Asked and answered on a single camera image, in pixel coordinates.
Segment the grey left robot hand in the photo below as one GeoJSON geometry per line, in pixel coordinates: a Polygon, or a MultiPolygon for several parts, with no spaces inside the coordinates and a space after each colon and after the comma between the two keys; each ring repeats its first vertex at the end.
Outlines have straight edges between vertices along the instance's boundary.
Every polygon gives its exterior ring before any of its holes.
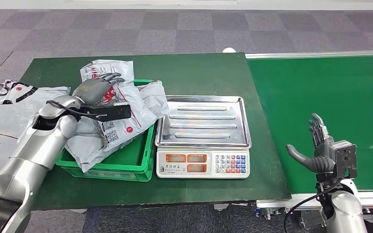
{"type": "Polygon", "coordinates": [[[109,89],[125,80],[120,73],[106,73],[96,78],[89,78],[73,91],[72,96],[78,98],[83,104],[98,105],[102,98],[108,93],[109,89]]]}

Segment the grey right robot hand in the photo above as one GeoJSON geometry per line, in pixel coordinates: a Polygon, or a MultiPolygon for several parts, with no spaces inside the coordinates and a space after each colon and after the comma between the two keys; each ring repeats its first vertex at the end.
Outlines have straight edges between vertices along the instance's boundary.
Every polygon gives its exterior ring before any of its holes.
{"type": "Polygon", "coordinates": [[[314,145],[313,157],[306,157],[298,152],[291,145],[286,145],[286,150],[295,161],[314,173],[325,173],[333,170],[335,162],[330,157],[330,145],[334,142],[329,135],[323,119],[316,113],[311,115],[312,119],[308,121],[311,132],[312,142],[314,145]]]}

